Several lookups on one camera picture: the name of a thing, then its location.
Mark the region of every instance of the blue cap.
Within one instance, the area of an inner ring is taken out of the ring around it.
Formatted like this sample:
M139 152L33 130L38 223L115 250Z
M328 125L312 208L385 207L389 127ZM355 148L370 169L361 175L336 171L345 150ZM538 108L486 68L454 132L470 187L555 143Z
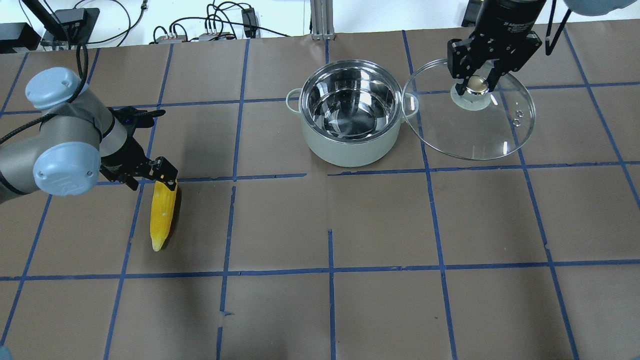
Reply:
M80 84L80 78L66 67L52 67L29 80L24 90L33 107L44 110L68 100Z

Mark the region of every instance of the brown table surface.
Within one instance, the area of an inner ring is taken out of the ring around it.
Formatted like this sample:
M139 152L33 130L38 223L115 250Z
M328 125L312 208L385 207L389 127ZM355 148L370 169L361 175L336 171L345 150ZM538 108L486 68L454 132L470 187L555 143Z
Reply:
M179 169L179 218L156 253L149 184L3 204L1 341L34 360L640 356L639 31L569 24L515 73L538 111L521 152L456 160L402 126L350 173L285 94L344 58L404 83L469 29L91 50L106 106L166 110L136 138ZM52 66L74 52L0 56L0 133L37 116L24 87Z

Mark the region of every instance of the black cable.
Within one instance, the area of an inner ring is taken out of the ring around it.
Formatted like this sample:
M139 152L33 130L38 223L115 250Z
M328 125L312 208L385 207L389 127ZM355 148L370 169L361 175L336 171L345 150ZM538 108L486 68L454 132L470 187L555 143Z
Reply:
M156 37L156 31L157 31L158 29L162 29L162 30L164 31L164 34L165 34L167 37L169 37L169 33L168 33L168 32L166 32L166 29L164 28L164 26L156 26L156 28L154 29L154 41L153 41L153 43L155 43L155 44L157 44L157 43L158 43L158 41L156 40L156 39L157 39L157 37Z
M229 6L227 6L226 8L224 8L224 9L222 9L221 7L222 7L224 4L230 4L230 5L229 5ZM245 10L245 9L242 7L242 5L249 6L249 9L250 9L250 8L252 8L252 6L251 6L251 5L249 5L249 4L247 4L247 3L235 3L235 2L233 2L233 1L223 1L222 3L220 3L220 4L218 5L218 8L219 8L220 10L229 10L229 9L233 8L234 6L237 6L237 7L239 7L240 9Z
M215 5L213 5L214 11L213 11L213 17L218 17L220 19L220 24L224 25L224 22L222 21L222 18L220 16L218 16L218 12L219 12L219 8L217 8ZM220 13L227 18L227 22L230 22L231 20L229 19L229 16L227 16L227 14L224 11L220 11ZM216 21L214 20L213 22L213 28L216 28ZM231 32L234 34L234 36L237 38L237 34L236 34L236 30L234 29L233 26L231 26Z
M84 70L83 70L83 67L82 67L81 61L80 61L80 50L82 50L83 56L84 56ZM77 63L77 66L78 66L78 75L80 76L80 84L78 84L78 86L76 87L76 90L71 95L71 97L69 97L67 99L67 102L69 102L69 103L73 102L73 100L75 100L78 97L78 95L80 94L80 92L84 88L84 85L86 84L86 78L89 75L89 50L87 50L86 45L84 45L84 44L78 45L76 47L76 63ZM0 138L0 144L6 142L7 140L9 140L10 138L14 137L15 135L23 132L24 130L29 129L31 126L43 123L43 122L48 121L48 120L51 120L55 116L56 116L56 114L48 113L46 115L43 115L43 116L41 116L41 117L39 117L39 118L37 118L37 119L35 119L33 121L30 121L30 122L18 127L17 129L11 131L7 135L4 135L2 138Z
M118 43L118 45L116 45L116 47L122 45L122 43L124 42L124 40L127 39L127 37L129 36L129 32L132 29L131 26L131 16L129 15L129 12L127 11L127 8L124 7L124 5L118 1L118 0L112 0L113 2L115 2L116 4L120 5L120 7L122 8L122 10L124 10L124 12L127 14L127 20L129 21L129 27L125 30L125 35L124 37L122 37L122 39L120 39L120 42Z
M175 30L176 26L180 26L182 28L182 30L184 31L184 41L189 42L189 35L187 35L187 30L181 24L173 25L173 33L175 33L175 35L178 36L178 31Z
M136 27L136 25L138 25L138 24L140 23L140 20L142 19L142 14L143 14L144 12L145 12L144 10L140 10L140 16L138 16L138 20L136 20L136 22L135 22L135 23L134 23L134 24L133 24L129 29L126 29L125 31L123 31L123 32L121 32L121 33L119 33L119 34L113 35L113 36L112 36L112 37L110 37L110 38L106 38L106 39L104 39L104 40L100 40L100 41L92 41L92 42L88 42L88 43L86 43L86 44L87 44L87 45L101 44L101 43L103 43L103 42L111 41L111 40L113 40L113 39L115 39L115 38L117 38L117 37L119 37L119 36L122 36L122 35L123 35L123 34L125 34L125 33L127 33L127 34L128 34L128 33L129 33L129 31L131 31L131 29L135 28L135 27Z
M217 28L216 28L216 18L220 21L222 21L222 18L219 15L214 15L212 13L209 12L209 7L213 7L213 10L215 11L216 6L214 4L207 4L207 17L212 17L213 16L213 20L206 20L204 22L204 28L206 32L211 32L211 33L217 33ZM225 30L225 24L224 22L220 23L220 32L223 32Z
M33 24L31 23L31 19L29 19L29 17L27 16L27 12L24 11L24 8L22 7L22 0L18 0L18 3L20 4L20 9L22 9L22 13L24 14L24 17L27 18L27 21L29 22L29 26L31 26L31 29L33 29Z
M68 29L66 29L63 25L62 22L60 21L60 19L58 18L58 16L56 15L56 12L53 11L53 9L51 8L51 6L49 6L49 3L47 3L47 0L42 0L44 2L44 5L47 5L47 7L49 8L49 11L51 12L51 15L53 15L53 17L56 19L56 21L58 22L58 25L60 25L60 27L62 28L62 31L65 33L65 36L67 37L67 47L69 50L71 50L71 39L69 38L69 32Z
M564 26L566 25L566 21L569 19L569 15L571 15L571 9L567 10L566 13L564 14L562 22L560 22L560 26L558 27L558 30L554 35L554 39L553 41L551 41L551 44L549 44L549 36L551 36L551 24L554 21L555 12L556 12L556 0L553 0L553 2L551 3L551 13L549 14L549 24L547 25L547 36L545 37L545 54L547 56L553 53L554 48L556 47L558 38L560 37L560 34L562 33Z
M199 17L199 16L187 16L187 17L179 18L178 20L174 21L173 23L176 23L176 22L182 21L182 20L191 20L191 19L193 19L193 20L207 20L208 18L207 17ZM270 33L274 33L276 35L280 35L280 36L283 36L283 37L289 37L289 35L287 35L287 34L279 33L279 32L277 32L275 30L263 28L262 26L258 26L258 25L248 25L248 24L243 24L243 23L240 23L240 22L232 22L232 21L224 21L224 20L218 20L218 21L224 22L225 24L247 26L247 27L252 28L252 29L262 29L262 30L268 31Z
M87 0L79 1L78 3L76 3L76 5L75 5L75 6L77 6L79 3L82 3L83 1L87 1ZM110 37L110 38L106 38L106 39L104 39L104 40L88 42L88 43L87 43L87 45L101 44L101 43L103 43L103 42L111 41L111 40L113 40L113 39L115 39L115 38L117 38L117 37L120 37L120 36L122 36L122 35L125 35L125 36L124 36L124 38L122 39L122 41L117 45L117 46L120 46L120 44L122 44L122 42L124 41L124 39L126 39L126 38L127 38L127 36L129 36L129 32L130 32L133 28L135 28L135 27L140 23L140 20L142 20L142 15L144 14L144 12L145 12L145 10L146 10L146 9L147 9L147 0L143 0L143 1L142 1L142 5L140 5L140 15L138 15L138 19L136 20L136 22L134 22L134 24L133 24L133 25L131 25L131 18L129 17L129 27L128 27L125 31L123 31L123 32L121 32L121 33L118 33L118 34L116 34L116 35L113 35L112 37Z
M215 41L215 40L219 40L219 39L221 39L221 38L223 38L223 37L227 37L227 40L234 40L234 39L237 39L237 38L236 38L234 35L232 35L232 34L220 34L220 35L218 35L218 36L216 36L216 37L212 37L212 38L208 39L207 41Z

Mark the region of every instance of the grid line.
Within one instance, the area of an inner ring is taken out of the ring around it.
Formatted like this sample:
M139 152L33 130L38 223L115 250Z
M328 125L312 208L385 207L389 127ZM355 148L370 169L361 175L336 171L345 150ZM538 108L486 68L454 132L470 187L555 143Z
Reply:
M625 174L625 177L627 178L627 182L629 183L629 188L631 189L631 193L634 196L634 200L636 200L636 205L637 205L638 209L640 209L640 197L638 197L638 192L636 190L636 187L634 186L634 182L633 182L633 180L631 180L631 175L629 174L629 170L627 169L625 161L622 158L622 154L620 153L620 149L616 145L616 141L613 138L613 134L611 133L611 130L609 129L609 125L607 125L607 121L604 118L604 114L602 113L602 110L600 109L600 105L598 105L598 101L596 100L596 97L593 94L593 89L591 89L591 84L589 84L589 80L587 79L587 75L585 74L584 69L582 68L582 64L580 63L580 59L578 59L578 54L576 53L575 48L573 47L573 43L571 42L571 38L569 37L569 32L567 32L567 30L564 29L563 33L564 33L564 37L566 38L566 42L569 45L569 48L571 49L571 54L573 55L573 59L575 60L575 64L578 66L578 70L580 70L580 75L582 76L582 80L584 81L584 85L587 88L587 91L589 92L589 97L591 98L591 102L593 103L593 106L595 107L596 112L598 113L598 117L600 118L600 121L602 123L602 127L604 128L605 132L607 133L607 136L609 137L609 141L611 142L611 146L613 147L613 151L616 153L616 156L618 157L618 161L620 163L620 167L622 168L622 172Z
M162 86L160 87L160 94L158 95L158 104L162 103L162 98L164 95L164 87L166 85L166 79L169 75L169 66L171 65L172 54L173 54L173 44L169 46L169 54L166 59L166 66L164 68ZM149 135L149 145L147 147L147 156L149 156L151 153L151 147L153 146L156 127L157 127L157 119L156 119L155 126L153 126L153 128L151 129L151 135ZM114 331L116 319L118 316L118 308L120 307L120 297L122 296L122 287L125 281L125 274L127 273L127 265L129 264L129 254L131 253L131 240L133 239L133 235L136 230L136 223L138 222L138 213L140 212L140 204L142 203L142 194L144 189L145 189L145 183L142 182L140 184L140 189L138 190L138 199L136 201L136 207L133 213L133 219L131 220L131 230L129 231L127 248L125 250L124 259L122 261L122 269L120 271L120 277L118 280L118 289L116 290L116 297L113 304L113 311L111 313L111 321L109 322L109 331L107 333L107 341L106 341L106 344L104 345L103 360L109 359L109 351L111 351L111 340L113 339L113 331Z
M242 112L244 106L244 87L246 85L246 68L249 62L249 45L251 44L250 39L246 40L244 45L244 58L243 58L243 66L242 66L242 78L240 83L240 101L238 105L238 119L236 125L236 144L234 147L234 167L233 167L233 176L230 180L233 182L237 181L237 168L238 168L238 156L240 152L240 135L242 131ZM225 264L223 267L223 277L222 277L222 285L220 289L220 312L225 312L225 307L227 305L227 283L228 283L228 273L229 273L229 260L231 255L231 237L233 233L233 225L234 225L234 205L236 203L236 186L231 187L231 200L229 204L229 220L227 223L227 243L225 245ZM218 327L218 333L216 337L216 360L221 359L222 354L222 339L224 335L224 327L223 323Z
M246 66L249 61L249 44L250 39L246 40L244 46L244 60L242 65L242 83L240 84L240 102L238 103L238 122L236 126L236 147L234 149L234 172L233 180L237 179L238 173L238 155L240 153L240 135L242 131L242 111L244 107L244 87L246 85Z
M518 139L518 134L515 131L515 127L513 126L513 121L511 119L511 115L509 112L509 106L507 105L506 98L504 96L504 92L502 91L502 87L498 87L498 91L500 92L500 98L502 100L502 105L504 107L505 114L507 116L507 121L509 122L509 126L511 128L511 134L513 136L513 141L516 147L520 146L520 141ZM560 288L560 282L558 281L558 277L556 274L556 268L554 266L554 260L551 255L551 250L548 248L547 234L545 232L545 227L542 222L542 217L540 216L540 209L538 207L538 201L536 200L536 194L533 190L533 185L531 184L531 178L529 177L529 169L527 163L524 158L524 153L522 152L522 148L518 148L518 157L520 158L520 163L522 164L522 172L524 173L525 182L527 183L527 189L529 191L529 197L531 198L531 204L533 206L533 211L536 216L536 222L538 223L538 229L540 231L540 237L542 239L543 247L545 249L545 255L547 256L547 263L549 267L549 271L551 273L551 280L554 283L554 289L556 291L556 297L558 299L558 306L560 307L560 313L564 323L564 329L567 333L567 338L569 340L569 346L572 351L573 360L579 360L580 356L578 354L578 349L575 344L575 339L573 338L573 331L571 328L571 323L569 321L569 316L566 312L566 306L564 304L564 297L562 295L562 290Z
M335 269L333 267L333 230L328 231L328 249L329 249L329 333L331 341L331 360L336 360L337 351L335 344L335 286L333 276Z
M413 75L413 62L411 59L411 51L409 49L409 41L406 38L406 31L402 30L402 37L404 41L404 50L406 51L406 59L409 66L409 73ZM413 91L417 91L415 82L413 82ZM418 122L418 130L420 133L420 137L424 138L422 134L422 119L420 117L420 111L416 114L416 119ZM456 340L454 336L453 330L453 320L451 316L451 305L449 303L449 288L447 286L447 267L444 261L444 255L442 254L442 243L440 242L440 228L438 226L438 215L436 213L436 204L433 196L433 187L431 185L431 171L429 171L429 160L427 159L427 153L424 148L424 142L420 141L420 148L422 151L422 160L424 162L424 173L426 174L427 180L427 191L429 193L429 205L431 207L431 218L433 221L433 232L436 240L436 249L438 251L438 266L440 267L440 281L442 283L442 297L444 301L444 309L445 315L447 318L447 330L449 331L449 343L451 346L451 357L453 360L458 360L458 352L456 350Z
M608 260L574 260L547 261L533 263L478 263L478 264L449 264L446 270L482 270L482 269L517 269L517 268L545 268L569 266L620 266L640 265L640 259L608 259ZM296 268L280 270L234 270L210 272L163 272L163 273L133 273L125 274L125 279L158 279L177 277L241 277L241 276L272 276L272 275L300 275L300 274L329 274L330 272L403 272L403 271L440 271L440 265L408 265L408 266L351 266L339 268ZM27 275L24 281L60 281L60 280L106 280L119 279L120 274L82 274L82 275ZM21 276L3 276L0 282L20 281Z
M44 205L44 209L42 210L42 216L40 217L40 223L38 224L38 230L36 231L35 236L33 237L33 244L31 245L31 249L29 250L29 256L27 257L27 261L24 265L24 269L22 271L22 275L20 276L20 283L18 283L18 289L15 292L15 296L13 298L13 304L11 305L11 310L9 310L9 316L6 319L6 323L4 325L4 331L2 333L2 338L0 338L0 346L4 345L6 341L6 337L9 334L9 327L11 326L11 321L13 320L13 315L15 314L15 309L18 306L18 301L20 300L20 294L22 294L22 287L24 286L24 282L27 277L27 273L29 272L29 267L31 266L31 260L33 259L33 253L36 250L36 246L38 245L38 240L40 239L40 233L42 232L42 227L44 226L44 220L47 217L47 211L49 210L49 205L51 204L52 195L47 197L47 202Z
M2 105L2 108L0 108L0 117L4 114L7 104L9 104L9 99L11 99L11 94L15 90L15 85L18 83L18 78L20 77L20 73L22 73L22 68L24 67L24 63L27 62L28 56L29 56L29 53L25 53L24 57L22 58L22 62L20 63L20 67L18 68L18 73L16 73L15 78L13 79L13 83L9 88L9 92L6 94L6 99L4 100L4 104Z
M98 56L100 56L100 48L95 51L95 56L93 57L93 63L91 65L91 70L89 71L89 75L87 75L86 83L91 83L91 78L93 77L93 71L95 70L95 64L98 63Z

